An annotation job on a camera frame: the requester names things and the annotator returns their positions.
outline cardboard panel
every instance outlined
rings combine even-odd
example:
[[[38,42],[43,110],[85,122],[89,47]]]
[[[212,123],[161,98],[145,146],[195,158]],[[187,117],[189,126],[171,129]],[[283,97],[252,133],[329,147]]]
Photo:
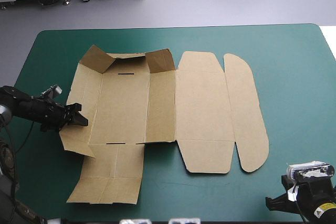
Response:
[[[177,140],[183,161],[191,173],[228,173],[234,142]]]
[[[114,61],[113,57],[93,45],[81,58],[79,63],[94,71],[104,73]]]
[[[119,144],[90,145],[94,156],[85,157],[80,177],[81,178],[111,178],[114,177]]]
[[[80,179],[67,202],[136,204],[142,179],[144,145],[90,145]]]
[[[249,65],[238,56],[224,56],[225,75],[241,167],[253,172],[266,161],[268,137]]]
[[[81,178],[67,202],[97,204],[100,201],[107,183],[107,178]]]
[[[100,204],[114,202],[136,204],[140,191],[141,178],[109,179],[99,200]]]
[[[198,71],[198,72],[217,72],[223,73],[216,56],[211,52],[191,52],[183,53],[179,70]]]
[[[104,74],[90,143],[143,143],[149,73]]]
[[[102,74],[82,64],[77,66],[67,103],[72,104],[78,102],[83,104],[81,114],[89,120],[89,125],[87,127],[67,125],[62,129],[59,134],[64,149],[67,151],[93,156],[93,152],[89,148],[88,143],[97,110],[102,78]]]
[[[146,143],[175,141],[175,71],[150,76]]]
[[[173,56],[169,49],[147,52],[145,55],[150,73],[175,70]]]
[[[224,72],[213,54],[202,52],[185,52],[181,68],[176,71],[176,138],[186,167],[226,173],[235,140]]]

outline gray floor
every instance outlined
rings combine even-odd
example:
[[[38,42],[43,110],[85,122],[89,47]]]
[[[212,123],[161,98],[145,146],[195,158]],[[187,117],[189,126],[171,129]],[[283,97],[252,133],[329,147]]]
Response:
[[[336,0],[17,1],[0,12],[0,86],[12,85],[36,35],[48,29],[315,23],[336,25]]]

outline green table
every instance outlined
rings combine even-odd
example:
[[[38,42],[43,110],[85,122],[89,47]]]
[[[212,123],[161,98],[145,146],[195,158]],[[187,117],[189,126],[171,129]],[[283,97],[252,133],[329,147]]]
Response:
[[[80,175],[81,155],[65,152],[56,132],[35,125],[18,154],[18,198],[48,218],[112,221],[121,218],[201,217],[207,221],[298,221],[292,214],[269,212],[265,196],[284,190],[280,176],[287,164],[312,160],[336,165],[336,64],[313,24],[157,29],[64,30],[40,33],[16,82],[38,95],[57,83],[66,102],[77,62],[92,45],[107,52],[143,52],[170,48],[175,64],[184,51],[233,53],[254,72],[269,136],[269,157],[259,170],[244,173],[234,152],[227,175],[190,174],[178,146],[151,144],[145,149],[137,205],[67,204]],[[30,123],[10,124],[17,145]]]

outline robotic arm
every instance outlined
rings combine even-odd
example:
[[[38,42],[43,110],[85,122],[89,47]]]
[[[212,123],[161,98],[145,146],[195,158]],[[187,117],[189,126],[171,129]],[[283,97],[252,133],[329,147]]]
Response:
[[[0,88],[0,115],[3,123],[8,124],[12,116],[41,123],[41,131],[60,130],[65,124],[88,126],[88,120],[82,116],[81,104],[61,105],[53,100],[62,89],[54,85],[39,97],[31,97],[10,86]]]
[[[301,215],[304,223],[336,223],[336,189],[331,177],[334,167],[324,162],[290,165],[281,181],[286,193],[266,198],[270,211],[290,212]]]
[[[59,131],[66,124],[88,126],[82,116],[81,104],[61,105],[53,100],[62,89],[54,85],[39,97],[31,97],[14,87],[0,88],[0,130],[13,116],[41,123],[41,131]],[[18,189],[16,174],[16,153],[0,138],[0,223],[46,224],[45,218],[35,214],[30,208],[15,199]]]

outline unfolded cardboard box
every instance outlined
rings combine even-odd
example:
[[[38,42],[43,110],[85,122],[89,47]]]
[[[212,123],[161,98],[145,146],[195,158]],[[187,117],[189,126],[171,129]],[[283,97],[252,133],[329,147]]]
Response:
[[[64,149],[85,155],[68,202],[136,204],[144,144],[177,141],[192,173],[228,173],[236,143],[243,170],[268,156],[253,74],[226,54],[225,72],[210,52],[168,49],[108,54],[92,46],[80,60],[68,103],[82,104],[88,127],[66,126]]]

